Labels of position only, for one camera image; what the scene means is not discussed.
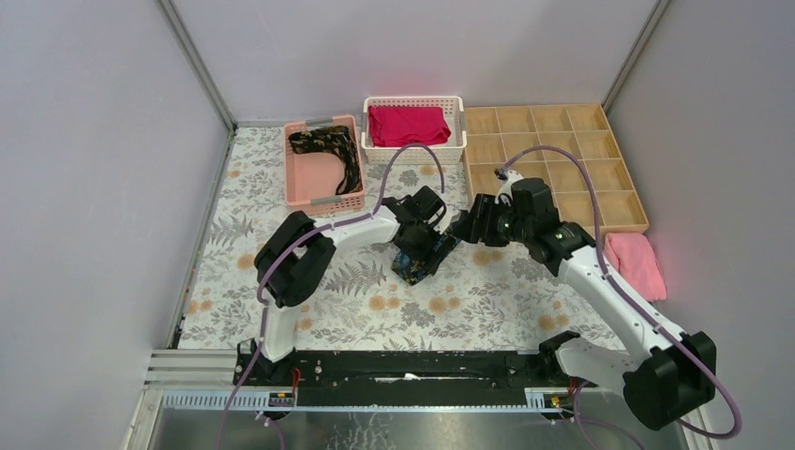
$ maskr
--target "gray wall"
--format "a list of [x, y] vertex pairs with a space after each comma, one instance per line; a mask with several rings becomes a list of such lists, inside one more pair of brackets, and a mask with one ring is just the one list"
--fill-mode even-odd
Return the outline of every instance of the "gray wall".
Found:
[[598, 103], [654, 0], [175, 4], [234, 116], [279, 120], [361, 112], [367, 96]]
[[153, 0], [0, 2], [0, 447], [118, 448], [224, 140]]
[[[718, 345], [745, 426], [792, 448], [795, 3], [674, 2], [611, 123], [652, 224], [664, 311]], [[709, 406], [728, 430], [722, 400]]]

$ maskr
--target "red cloth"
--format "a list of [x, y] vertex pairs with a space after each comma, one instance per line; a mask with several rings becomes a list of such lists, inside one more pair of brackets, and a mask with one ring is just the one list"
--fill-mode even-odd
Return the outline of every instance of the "red cloth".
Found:
[[646, 236], [639, 232], [612, 232], [605, 237], [605, 256], [647, 301], [666, 299], [666, 282]]
[[370, 137], [378, 147], [407, 143], [446, 143], [450, 127], [438, 106], [371, 106], [367, 110]]

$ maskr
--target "folded pink towel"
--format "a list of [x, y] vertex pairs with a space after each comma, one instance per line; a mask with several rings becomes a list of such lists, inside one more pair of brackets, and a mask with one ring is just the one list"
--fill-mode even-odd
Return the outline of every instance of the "folded pink towel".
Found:
[[605, 256], [647, 301], [666, 299], [666, 283], [646, 236], [639, 232], [612, 232], [605, 237]]

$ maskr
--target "plastic basket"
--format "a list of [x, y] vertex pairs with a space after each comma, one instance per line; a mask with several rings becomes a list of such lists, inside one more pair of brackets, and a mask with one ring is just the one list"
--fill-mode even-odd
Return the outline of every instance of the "plastic basket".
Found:
[[[461, 97], [368, 97], [362, 115], [362, 148], [367, 154], [367, 163], [386, 164], [399, 147], [377, 147], [369, 133], [368, 108], [370, 106], [438, 106], [442, 108], [444, 121], [450, 127], [450, 139], [446, 143], [431, 145], [441, 164], [458, 164], [467, 146], [464, 102]], [[395, 164], [433, 164], [433, 158], [422, 148], [406, 150]]]
[[[296, 131], [342, 125], [351, 131], [359, 158], [362, 189], [350, 194], [336, 195], [344, 165], [338, 157], [327, 153], [296, 155], [288, 137]], [[287, 204], [308, 215], [319, 215], [362, 209], [365, 206], [365, 174], [362, 150], [357, 139], [356, 119], [352, 115], [337, 115], [331, 119], [291, 122], [284, 126], [284, 195]]]

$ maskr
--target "flower pattern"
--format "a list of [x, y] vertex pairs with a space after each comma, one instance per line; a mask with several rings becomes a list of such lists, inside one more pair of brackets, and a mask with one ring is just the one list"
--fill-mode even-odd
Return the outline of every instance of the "flower pattern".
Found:
[[[284, 200], [283, 135], [241, 127], [230, 154], [209, 236], [190, 290], [181, 349], [231, 349], [254, 337], [263, 308], [254, 257], [291, 213]], [[383, 165], [366, 165], [366, 208], [378, 197]], [[423, 185], [439, 190], [435, 166], [394, 166], [386, 195]], [[462, 167], [445, 166], [455, 214], [467, 207]], [[519, 245], [459, 245], [437, 274], [409, 286], [390, 269], [390, 244], [335, 255], [320, 287], [301, 306], [296, 346], [312, 350], [535, 350], [562, 331], [623, 346], [593, 308], [535, 263]]]

